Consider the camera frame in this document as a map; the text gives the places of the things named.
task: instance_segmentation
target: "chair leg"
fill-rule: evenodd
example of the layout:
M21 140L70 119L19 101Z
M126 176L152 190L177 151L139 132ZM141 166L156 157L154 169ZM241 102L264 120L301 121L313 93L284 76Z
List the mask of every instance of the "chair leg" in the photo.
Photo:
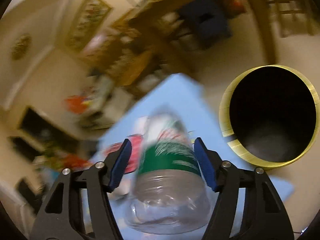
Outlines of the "chair leg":
M280 37L284 38L284 23L282 20L282 14L281 14L281 10L280 10L280 4L276 1L276 10L277 10L277 17L278 17L278 22L280 25Z
M248 0L256 18L260 39L266 62L270 65L277 62L276 45L272 33L268 5L265 0Z
M137 30L146 43L152 44L158 54L164 55L170 62L173 73L184 73L196 79L190 61L175 48L158 29L153 26L139 26Z
M289 4L290 4L290 10L295 11L295 9L296 9L295 1L289 1ZM294 12L292 13L292 20L294 22L297 21L297 16L296 16L296 14Z

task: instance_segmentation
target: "bottle label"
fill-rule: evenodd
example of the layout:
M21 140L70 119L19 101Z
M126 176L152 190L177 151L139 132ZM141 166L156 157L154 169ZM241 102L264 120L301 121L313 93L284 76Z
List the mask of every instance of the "bottle label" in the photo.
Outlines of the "bottle label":
M160 140L141 156L138 174L157 170L189 171L201 176L193 150L176 141Z

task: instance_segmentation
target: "floor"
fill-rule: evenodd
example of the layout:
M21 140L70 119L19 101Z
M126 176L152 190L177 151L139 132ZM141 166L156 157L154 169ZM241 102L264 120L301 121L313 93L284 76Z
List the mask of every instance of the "floor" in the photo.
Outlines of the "floor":
M287 15L285 25L288 36L280 38L275 15L272 14L276 36L278 61L303 73L320 92L320 32L314 24L315 35L307 35L304 16L292 22ZM218 118L219 104L224 90L242 72L266 65L255 26L253 14L242 14L229 21L233 36L216 42L210 49L194 53L198 79L204 85L204 97ZM307 227L320 209L320 139L297 162L268 174L290 181L295 192L285 201L293 230L300 232Z

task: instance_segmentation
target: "clear plastic bottle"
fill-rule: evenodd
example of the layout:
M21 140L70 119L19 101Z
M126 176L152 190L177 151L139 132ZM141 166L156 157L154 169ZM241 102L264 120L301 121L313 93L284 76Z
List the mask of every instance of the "clear plastic bottle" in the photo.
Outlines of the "clear plastic bottle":
M210 219L211 205L188 134L171 113L147 120L136 183L126 223L150 234L196 230Z

